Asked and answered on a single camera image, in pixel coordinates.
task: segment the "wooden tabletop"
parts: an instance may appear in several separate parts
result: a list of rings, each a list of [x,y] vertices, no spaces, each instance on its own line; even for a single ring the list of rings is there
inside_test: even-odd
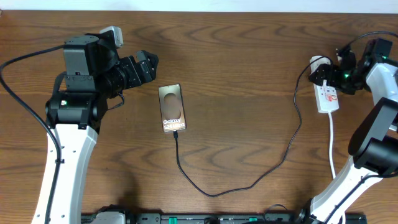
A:
[[[246,187],[279,163],[297,128],[293,92],[309,59],[335,58],[336,48],[365,32],[398,32],[397,20],[387,14],[4,11],[0,61],[111,25],[123,30],[121,57],[141,49],[159,56],[156,80],[125,91],[126,104],[103,118],[83,212],[109,204],[164,213],[254,213],[275,203],[295,210],[331,182],[328,116],[317,112],[306,78],[297,97],[303,126],[287,161],[253,189],[218,198],[196,191],[178,170],[173,136],[162,131],[158,86],[182,86],[188,129],[179,134],[180,158],[193,181],[210,194]],[[365,43],[353,45],[358,58]],[[391,57],[398,59],[394,43]],[[7,67],[4,78],[44,118],[55,77],[64,70],[59,50]],[[337,171],[348,158],[351,135],[373,107],[365,91],[340,94],[339,101],[333,113]],[[0,223],[30,223],[46,133],[3,88],[0,104]],[[365,213],[369,223],[396,223],[397,181],[371,187],[349,211]]]

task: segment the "smartphone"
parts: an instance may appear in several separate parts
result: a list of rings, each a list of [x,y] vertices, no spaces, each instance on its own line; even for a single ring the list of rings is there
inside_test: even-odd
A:
[[[159,103],[165,133],[187,128],[180,84],[159,87]]]

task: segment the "power strip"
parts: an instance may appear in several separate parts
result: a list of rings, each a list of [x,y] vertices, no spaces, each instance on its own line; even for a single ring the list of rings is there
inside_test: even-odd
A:
[[[310,62],[313,62],[319,57],[321,56],[312,57]],[[324,63],[330,64],[329,59],[321,58],[320,60],[317,60],[315,63],[311,64],[311,73],[313,73],[319,65]],[[317,100],[319,113],[331,113],[339,108],[336,89],[326,85],[326,80],[323,81],[322,86],[313,84],[313,88],[315,90],[315,98]]]

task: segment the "white backdrop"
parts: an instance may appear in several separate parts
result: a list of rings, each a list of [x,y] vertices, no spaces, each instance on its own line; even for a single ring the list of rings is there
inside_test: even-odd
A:
[[[398,13],[398,0],[0,0],[0,9]]]

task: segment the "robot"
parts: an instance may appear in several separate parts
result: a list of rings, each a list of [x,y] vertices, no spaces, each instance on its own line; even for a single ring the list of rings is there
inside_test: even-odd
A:
[[[353,95],[365,89],[373,94],[372,111],[349,142],[344,168],[320,194],[311,198],[297,213],[265,215],[161,215],[132,214],[113,205],[91,216],[81,215],[81,201],[91,153],[107,110],[123,105],[123,90],[141,86],[156,78],[159,59],[144,50],[119,58],[123,46],[121,29],[108,27],[99,34],[73,37],[65,45],[13,59],[10,63],[49,51],[63,49],[66,72],[56,79],[51,99],[45,105],[46,122],[5,84],[5,89],[31,112],[48,132],[48,153],[44,178],[32,224],[241,224],[339,223],[345,210],[373,184],[398,175],[398,140],[387,135],[398,126],[398,62],[389,58],[392,42],[370,40],[361,60],[347,46],[338,51],[340,64],[320,63],[309,76],[316,85],[327,85]],[[62,80],[67,89],[60,91]],[[119,96],[122,103],[108,108],[106,100]],[[365,216],[347,215],[347,223],[366,223]]]

